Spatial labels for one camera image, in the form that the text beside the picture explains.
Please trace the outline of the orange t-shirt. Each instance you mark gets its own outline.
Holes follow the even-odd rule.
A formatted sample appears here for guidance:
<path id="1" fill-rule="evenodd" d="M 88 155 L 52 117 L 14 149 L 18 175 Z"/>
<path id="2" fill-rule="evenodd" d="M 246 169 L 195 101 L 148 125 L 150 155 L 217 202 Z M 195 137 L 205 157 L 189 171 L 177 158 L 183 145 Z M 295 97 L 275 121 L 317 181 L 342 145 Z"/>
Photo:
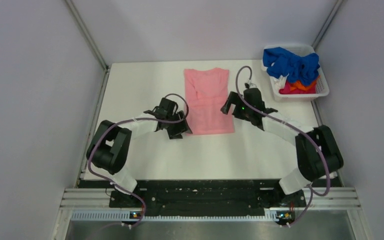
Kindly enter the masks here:
<path id="1" fill-rule="evenodd" d="M 319 79 L 320 75 L 308 85 L 305 85 L 300 80 L 297 80 L 296 82 L 290 84 L 290 89 L 295 92 L 298 91 L 300 94 L 315 94 L 316 85 Z"/>

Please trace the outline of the magenta red t-shirt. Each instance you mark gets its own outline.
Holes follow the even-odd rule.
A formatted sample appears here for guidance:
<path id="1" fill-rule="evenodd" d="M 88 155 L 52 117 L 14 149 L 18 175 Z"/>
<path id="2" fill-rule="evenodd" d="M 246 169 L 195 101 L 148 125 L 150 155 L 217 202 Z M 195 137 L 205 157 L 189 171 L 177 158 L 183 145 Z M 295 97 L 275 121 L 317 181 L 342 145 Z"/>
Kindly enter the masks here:
<path id="1" fill-rule="evenodd" d="M 317 82 L 314 81 L 310 85 L 303 85 L 300 81 L 294 83 L 286 82 L 284 87 L 278 90 L 281 95 L 303 95 L 315 94 Z"/>

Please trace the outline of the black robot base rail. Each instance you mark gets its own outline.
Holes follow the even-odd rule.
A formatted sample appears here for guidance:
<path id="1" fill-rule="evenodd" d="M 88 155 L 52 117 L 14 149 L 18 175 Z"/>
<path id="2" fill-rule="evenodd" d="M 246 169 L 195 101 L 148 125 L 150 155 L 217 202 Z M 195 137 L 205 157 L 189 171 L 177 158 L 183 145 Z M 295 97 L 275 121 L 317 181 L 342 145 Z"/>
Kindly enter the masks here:
<path id="1" fill-rule="evenodd" d="M 80 189 L 112 190 L 110 208 L 142 208 L 145 217 L 263 216 L 269 208 L 304 208 L 303 190 L 286 195 L 278 179 L 139 180 L 133 196 L 107 180 L 81 180 Z"/>

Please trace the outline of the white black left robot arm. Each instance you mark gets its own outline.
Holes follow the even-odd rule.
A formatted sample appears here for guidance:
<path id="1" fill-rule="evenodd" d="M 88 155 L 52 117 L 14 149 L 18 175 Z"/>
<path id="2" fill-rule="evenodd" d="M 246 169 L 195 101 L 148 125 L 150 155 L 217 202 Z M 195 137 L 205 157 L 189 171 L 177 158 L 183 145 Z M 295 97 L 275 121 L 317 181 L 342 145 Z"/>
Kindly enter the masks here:
<path id="1" fill-rule="evenodd" d="M 129 207 L 140 203 L 142 212 L 147 209 L 141 194 L 135 190 L 137 180 L 126 167 L 131 141 L 162 130 L 167 131 L 170 139 L 180 139 L 183 133 L 192 133 L 187 122 L 190 107 L 185 98 L 180 99 L 184 110 L 165 96 L 153 109 L 136 117 L 119 122 L 103 120 L 92 137 L 85 154 L 87 169 L 94 176 L 108 181 L 121 193 L 121 200 Z"/>

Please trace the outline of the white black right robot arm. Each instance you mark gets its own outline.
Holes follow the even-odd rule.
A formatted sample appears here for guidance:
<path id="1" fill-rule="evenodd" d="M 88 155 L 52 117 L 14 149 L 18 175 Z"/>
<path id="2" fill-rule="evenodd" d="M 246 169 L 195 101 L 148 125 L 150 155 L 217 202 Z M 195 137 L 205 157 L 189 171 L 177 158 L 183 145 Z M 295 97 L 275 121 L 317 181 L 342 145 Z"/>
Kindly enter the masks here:
<path id="1" fill-rule="evenodd" d="M 343 167 L 343 157 L 328 126 L 308 126 L 266 107 L 258 88 L 246 89 L 243 94 L 231 91 L 221 112 L 227 115 L 232 105 L 235 118 L 248 121 L 295 147 L 297 167 L 276 183 L 271 202 L 287 206 L 293 200 L 294 193 Z"/>

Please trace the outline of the white t-shirt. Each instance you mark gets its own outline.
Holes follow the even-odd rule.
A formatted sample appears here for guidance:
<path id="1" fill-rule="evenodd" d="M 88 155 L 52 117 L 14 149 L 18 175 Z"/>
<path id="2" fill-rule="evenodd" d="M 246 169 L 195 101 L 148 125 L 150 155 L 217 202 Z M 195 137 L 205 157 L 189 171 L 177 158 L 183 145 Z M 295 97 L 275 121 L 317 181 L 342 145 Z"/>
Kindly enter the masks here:
<path id="1" fill-rule="evenodd" d="M 283 89 L 286 85 L 287 77 L 281 75 L 279 78 L 274 78 L 273 83 L 275 90 L 278 92 L 279 90 Z"/>

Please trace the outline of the pink t-shirt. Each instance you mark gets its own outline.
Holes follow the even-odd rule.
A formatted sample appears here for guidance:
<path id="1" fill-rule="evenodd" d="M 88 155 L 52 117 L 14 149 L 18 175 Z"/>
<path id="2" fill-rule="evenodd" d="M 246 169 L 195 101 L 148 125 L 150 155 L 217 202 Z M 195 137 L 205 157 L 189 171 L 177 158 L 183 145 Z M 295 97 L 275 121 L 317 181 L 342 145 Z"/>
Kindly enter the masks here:
<path id="1" fill-rule="evenodd" d="M 228 69 L 185 69 L 186 118 L 193 135 L 219 135 L 235 132 L 233 117 L 221 112 L 228 98 Z"/>

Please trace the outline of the white plastic laundry basket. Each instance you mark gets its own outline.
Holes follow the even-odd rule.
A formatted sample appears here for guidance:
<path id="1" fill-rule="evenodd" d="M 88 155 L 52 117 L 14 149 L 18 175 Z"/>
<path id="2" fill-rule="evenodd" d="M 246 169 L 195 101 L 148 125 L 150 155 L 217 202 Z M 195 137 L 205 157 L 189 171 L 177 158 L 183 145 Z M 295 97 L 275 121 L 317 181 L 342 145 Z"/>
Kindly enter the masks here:
<path id="1" fill-rule="evenodd" d="M 310 45 L 267 45 L 261 69 L 267 73 L 278 102 L 312 101 L 330 92 L 319 55 Z"/>

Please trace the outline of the blue t-shirt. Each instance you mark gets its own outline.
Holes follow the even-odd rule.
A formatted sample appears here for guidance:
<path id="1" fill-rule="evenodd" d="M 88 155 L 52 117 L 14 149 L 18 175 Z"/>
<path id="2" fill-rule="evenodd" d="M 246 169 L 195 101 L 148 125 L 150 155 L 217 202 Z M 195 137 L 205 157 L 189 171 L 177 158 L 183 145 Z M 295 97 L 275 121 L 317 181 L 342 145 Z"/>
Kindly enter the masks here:
<path id="1" fill-rule="evenodd" d="M 262 63 L 269 76 L 276 79 L 287 77 L 289 83 L 301 81 L 308 85 L 319 76 L 319 56 L 316 53 L 299 56 L 282 47 L 266 48 Z"/>

